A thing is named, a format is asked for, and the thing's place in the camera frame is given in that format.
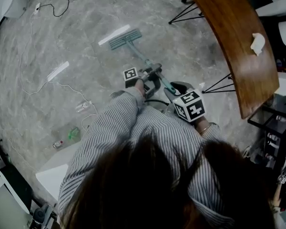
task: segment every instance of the green object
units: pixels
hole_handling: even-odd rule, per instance
[[[79,130],[78,127],[76,127],[76,128],[74,128],[73,130],[71,130],[71,131],[69,132],[69,134],[68,134],[69,140],[74,139],[74,138],[78,135],[79,132],[80,132],[80,130]]]
[[[121,36],[118,36],[109,41],[111,50],[117,49],[125,44],[147,65],[148,68],[153,68],[153,63],[146,58],[133,44],[133,41],[142,37],[142,34],[134,29],[130,32],[127,32]],[[173,94],[176,93],[176,89],[171,85],[171,83],[161,74],[161,72],[156,73],[160,78],[164,86]]]

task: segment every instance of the teal mop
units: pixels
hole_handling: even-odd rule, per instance
[[[138,30],[132,30],[128,33],[125,33],[121,36],[118,36],[112,40],[109,41],[111,50],[117,49],[125,44],[128,45],[128,47],[140,58],[143,60],[143,62],[147,65],[147,69],[144,71],[155,70],[155,74],[159,77],[159,79],[162,81],[162,83],[165,85],[165,87],[173,94],[176,93],[176,89],[170,84],[170,82],[163,76],[161,73],[161,70],[159,68],[160,64],[153,64],[148,58],[146,58],[142,53],[139,52],[139,50],[136,49],[136,47],[133,44],[133,41],[142,37],[142,34]]]

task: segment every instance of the brown tabletop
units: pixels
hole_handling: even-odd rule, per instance
[[[251,115],[278,89],[278,75],[264,27],[247,0],[194,0],[209,22],[233,77],[240,114]],[[266,44],[256,56],[252,33],[261,33]]]

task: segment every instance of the hair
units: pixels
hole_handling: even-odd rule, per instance
[[[217,176],[225,215],[235,228],[274,229],[268,199],[239,151],[225,142],[206,142],[189,166],[172,147],[180,167],[178,182],[152,134],[143,134],[104,154],[69,202],[66,229],[210,228],[188,196],[188,186],[204,155]]]

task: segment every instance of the gray floor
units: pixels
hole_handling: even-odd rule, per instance
[[[109,101],[109,94],[123,88],[121,71],[143,63],[126,48],[115,51],[98,42],[114,30],[129,24],[143,37],[137,47],[154,62],[163,65],[171,81],[184,81],[199,88],[211,85],[229,70],[220,46],[205,19],[168,25],[184,5],[180,0],[70,0],[60,17],[44,7],[33,16],[33,37],[23,55],[21,78],[29,93],[37,91],[59,65],[70,66],[54,80],[69,84],[91,99],[98,110]],[[35,178],[36,171],[56,152],[52,144],[67,140],[70,129],[93,109],[76,113],[82,102],[79,94],[67,87],[47,84],[39,93],[27,95],[19,81],[20,55],[30,38],[30,17],[38,2],[52,3],[61,13],[66,0],[29,0],[23,16],[4,21],[0,28],[0,137],[12,162],[27,179],[37,196],[50,203],[54,199]],[[162,91],[158,98],[165,99]],[[258,130],[241,120],[235,93],[206,94],[210,121],[217,122],[224,139],[244,149],[256,139]],[[84,126],[92,118],[84,121]]]

